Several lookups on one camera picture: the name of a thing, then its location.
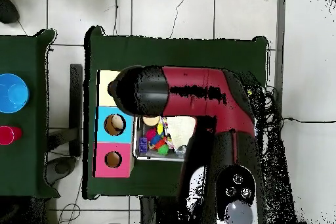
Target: table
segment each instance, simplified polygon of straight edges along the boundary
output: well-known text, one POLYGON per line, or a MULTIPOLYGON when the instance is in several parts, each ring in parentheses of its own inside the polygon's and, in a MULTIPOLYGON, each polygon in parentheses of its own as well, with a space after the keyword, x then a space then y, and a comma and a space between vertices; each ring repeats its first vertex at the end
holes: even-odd
POLYGON ((135 160, 130 178, 93 177, 97 70, 120 71, 135 64, 226 68, 239 74, 244 85, 264 86, 267 48, 264 37, 239 41, 105 36, 101 27, 92 27, 85 36, 83 197, 175 196, 182 165, 135 160))
POLYGON ((81 65, 71 65, 70 128, 49 134, 47 121, 46 52, 55 37, 54 30, 41 30, 36 35, 0 37, 0 74, 20 76, 30 90, 30 99, 14 114, 0 113, 0 125, 18 126, 21 139, 9 146, 0 146, 0 201, 6 196, 35 198, 59 197, 45 178, 49 165, 47 152, 71 141, 70 154, 81 154, 81 65))

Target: tile floor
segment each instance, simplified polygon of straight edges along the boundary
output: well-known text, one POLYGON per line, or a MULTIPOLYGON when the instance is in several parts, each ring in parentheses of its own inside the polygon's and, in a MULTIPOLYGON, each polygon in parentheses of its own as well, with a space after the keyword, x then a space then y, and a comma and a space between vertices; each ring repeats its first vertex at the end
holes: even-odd
MULTIPOLYGON (((273 84, 276 42, 276 0, 117 0, 117 34, 151 37, 199 39, 252 39, 265 36, 271 47, 270 79, 273 84)), ((114 33, 116 0, 12 0, 20 13, 20 23, 0 24, 0 34, 33 35, 43 28, 57 31, 49 53, 50 127, 67 127, 69 110, 70 64, 84 65, 84 36, 99 25, 107 35, 114 33)), ((66 154, 67 145, 55 151, 66 154)), ((82 166, 56 186, 61 195, 49 203, 51 224, 57 224, 61 210, 74 203, 81 188, 82 166)), ((140 203, 135 196, 84 200, 79 193, 81 214, 69 224, 140 224, 140 203)), ((63 212, 61 221, 70 218, 73 206, 63 212)), ((75 210, 73 217, 78 216, 75 210)))

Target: green table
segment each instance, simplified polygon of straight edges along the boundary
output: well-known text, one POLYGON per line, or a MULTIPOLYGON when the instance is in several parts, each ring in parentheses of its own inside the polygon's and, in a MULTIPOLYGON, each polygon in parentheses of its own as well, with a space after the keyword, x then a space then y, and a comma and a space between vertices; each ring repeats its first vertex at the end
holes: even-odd
POLYGON ((25 107, 14 114, 0 113, 0 125, 18 126, 23 136, 9 146, 0 146, 0 195, 58 197, 45 179, 47 152, 47 88, 45 58, 53 30, 33 37, 0 36, 0 74, 20 76, 30 89, 25 107))
POLYGON ((155 39, 105 36, 92 27, 85 36, 83 197, 97 194, 174 196, 179 187, 180 162, 135 160, 130 178, 94 178, 92 175, 97 70, 142 66, 193 66, 226 68, 238 73, 245 85, 265 84, 264 37, 253 41, 233 39, 155 39))

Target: blue cup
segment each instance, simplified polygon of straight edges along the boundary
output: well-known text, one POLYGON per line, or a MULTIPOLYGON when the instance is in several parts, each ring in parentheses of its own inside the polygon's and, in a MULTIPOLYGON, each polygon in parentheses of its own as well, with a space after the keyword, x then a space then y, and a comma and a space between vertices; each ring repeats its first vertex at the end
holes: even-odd
POLYGON ((0 74, 0 112, 15 113, 26 105, 29 89, 24 81, 14 74, 0 74))

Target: toy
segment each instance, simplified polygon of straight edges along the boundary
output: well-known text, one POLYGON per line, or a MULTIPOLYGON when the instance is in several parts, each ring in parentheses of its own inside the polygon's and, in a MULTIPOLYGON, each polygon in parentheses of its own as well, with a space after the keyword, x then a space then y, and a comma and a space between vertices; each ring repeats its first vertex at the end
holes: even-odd
POLYGON ((143 116, 142 121, 144 122, 145 125, 153 127, 153 126, 155 126, 159 123, 160 116, 157 116, 157 117, 154 117, 154 118, 143 116))
POLYGON ((168 154, 169 147, 167 144, 162 145, 158 148, 157 153, 162 154, 163 156, 166 156, 168 154))
POLYGON ((148 143, 148 146, 149 146, 150 148, 153 148, 153 147, 155 146, 155 144, 156 144, 157 142, 159 142, 162 138, 163 138, 163 135, 162 135, 162 134, 161 134, 161 135, 159 135, 159 134, 155 135, 155 136, 150 140, 150 142, 148 143))
POLYGON ((29 89, 24 80, 14 74, 0 74, 0 112, 15 113, 28 99, 29 89))
POLYGON ((163 125, 162 125, 161 122, 158 123, 156 129, 157 129, 157 133, 159 133, 159 134, 163 133, 163 125))
POLYGON ((147 153, 147 138, 139 139, 139 152, 147 153))
POLYGON ((165 144, 166 139, 167 139, 167 138, 164 137, 164 138, 162 138, 160 141, 158 141, 158 142, 154 145, 153 149, 154 149, 154 150, 157 150, 159 147, 163 146, 163 145, 165 144))
POLYGON ((167 136, 167 140, 166 140, 165 142, 166 142, 166 144, 168 145, 168 147, 169 147, 170 149, 174 149, 174 144, 173 144, 173 142, 172 142, 172 140, 171 140, 171 136, 170 136, 170 134, 168 134, 168 136, 167 136))
POLYGON ((7 146, 22 136, 22 130, 19 127, 10 127, 0 125, 0 145, 7 146))
POLYGON ((147 138, 148 141, 151 141, 155 135, 156 135, 156 129, 149 129, 146 132, 145 137, 147 138))

